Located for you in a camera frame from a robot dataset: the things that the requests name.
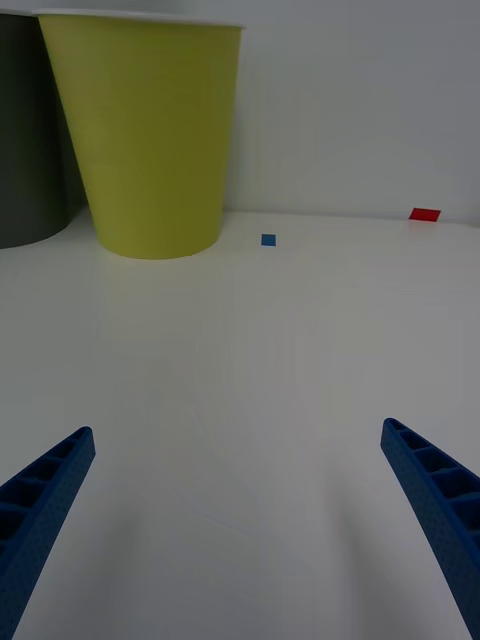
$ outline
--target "blue cube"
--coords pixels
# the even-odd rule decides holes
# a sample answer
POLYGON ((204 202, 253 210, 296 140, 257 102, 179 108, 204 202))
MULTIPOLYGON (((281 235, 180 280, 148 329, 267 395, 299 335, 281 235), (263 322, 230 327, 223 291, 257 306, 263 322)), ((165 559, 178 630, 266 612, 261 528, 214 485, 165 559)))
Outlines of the blue cube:
POLYGON ((276 247, 277 236, 274 233, 262 233, 262 246, 263 247, 276 247))

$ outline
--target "small blue block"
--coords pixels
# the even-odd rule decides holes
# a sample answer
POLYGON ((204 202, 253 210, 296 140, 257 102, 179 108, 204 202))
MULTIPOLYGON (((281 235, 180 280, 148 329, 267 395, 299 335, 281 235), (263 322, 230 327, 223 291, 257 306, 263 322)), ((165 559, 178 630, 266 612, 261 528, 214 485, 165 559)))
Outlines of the small blue block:
POLYGON ((480 478, 397 420, 381 447, 440 565, 473 640, 480 640, 480 478))
POLYGON ((262 233, 262 246, 263 247, 276 247, 277 236, 274 233, 262 233))
POLYGON ((0 640, 15 633, 94 457, 82 427, 0 487, 0 640))

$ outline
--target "gray cylinder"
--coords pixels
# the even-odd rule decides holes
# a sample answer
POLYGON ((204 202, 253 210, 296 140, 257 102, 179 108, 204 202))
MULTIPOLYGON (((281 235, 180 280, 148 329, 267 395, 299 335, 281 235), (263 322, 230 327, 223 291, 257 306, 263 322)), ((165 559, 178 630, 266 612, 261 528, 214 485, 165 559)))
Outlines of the gray cylinder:
POLYGON ((68 223, 55 83, 38 20, 0 14, 0 249, 68 223))

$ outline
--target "small red object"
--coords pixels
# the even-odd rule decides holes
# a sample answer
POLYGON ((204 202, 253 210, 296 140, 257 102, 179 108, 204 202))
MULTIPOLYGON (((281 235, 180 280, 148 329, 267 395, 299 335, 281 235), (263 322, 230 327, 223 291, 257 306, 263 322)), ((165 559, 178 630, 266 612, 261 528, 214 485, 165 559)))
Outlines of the small red object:
POLYGON ((436 222, 440 215, 440 209, 413 209, 410 220, 421 220, 422 222, 436 222))

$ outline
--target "paper cup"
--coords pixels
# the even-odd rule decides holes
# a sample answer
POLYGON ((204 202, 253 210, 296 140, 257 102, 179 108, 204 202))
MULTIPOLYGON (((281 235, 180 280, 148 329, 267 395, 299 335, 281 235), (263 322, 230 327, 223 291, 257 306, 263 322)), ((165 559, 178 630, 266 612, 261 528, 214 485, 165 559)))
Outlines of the paper cup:
POLYGON ((0 249, 67 225, 55 83, 31 13, 0 10, 0 249))
POLYGON ((219 234, 241 27, 39 11, 98 239, 175 258, 219 234))

